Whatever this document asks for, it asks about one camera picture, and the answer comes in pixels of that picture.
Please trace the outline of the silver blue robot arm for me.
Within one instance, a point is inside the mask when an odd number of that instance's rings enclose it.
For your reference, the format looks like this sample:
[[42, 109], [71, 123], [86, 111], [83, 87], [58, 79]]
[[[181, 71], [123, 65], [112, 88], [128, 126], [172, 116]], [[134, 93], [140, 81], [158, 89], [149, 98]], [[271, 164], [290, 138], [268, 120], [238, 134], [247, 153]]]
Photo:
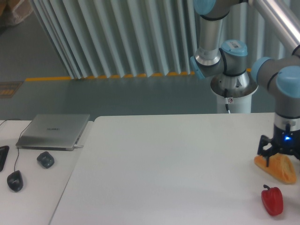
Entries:
[[251, 95], [258, 86], [275, 99], [273, 137], [261, 136], [258, 154], [269, 159], [281, 153], [300, 156], [300, 22], [281, 0], [250, 0], [273, 28], [291, 56], [274, 60], [258, 59], [250, 73], [246, 71], [247, 46], [239, 40], [220, 43], [224, 18], [237, 0], [195, 0], [200, 15], [199, 48], [191, 57], [196, 75], [214, 76], [211, 90], [228, 106], [229, 98]]

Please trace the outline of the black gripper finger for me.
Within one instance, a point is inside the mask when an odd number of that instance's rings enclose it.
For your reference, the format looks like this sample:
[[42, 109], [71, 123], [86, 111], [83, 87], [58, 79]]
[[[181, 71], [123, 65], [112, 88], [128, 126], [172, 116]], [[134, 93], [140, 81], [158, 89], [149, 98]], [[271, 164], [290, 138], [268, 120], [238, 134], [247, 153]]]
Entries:
[[270, 157], [279, 153], [278, 145], [274, 142], [273, 138], [261, 135], [257, 155], [263, 156], [266, 160], [266, 167], [269, 167]]

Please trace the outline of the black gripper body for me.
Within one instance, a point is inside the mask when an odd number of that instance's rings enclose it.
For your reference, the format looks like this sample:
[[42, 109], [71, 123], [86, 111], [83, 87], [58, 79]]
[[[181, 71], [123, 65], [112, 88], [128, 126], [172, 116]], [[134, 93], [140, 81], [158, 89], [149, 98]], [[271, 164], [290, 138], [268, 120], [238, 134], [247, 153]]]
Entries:
[[285, 155], [299, 155], [300, 131], [286, 131], [274, 125], [273, 138], [271, 140], [271, 152], [273, 155], [277, 153]]

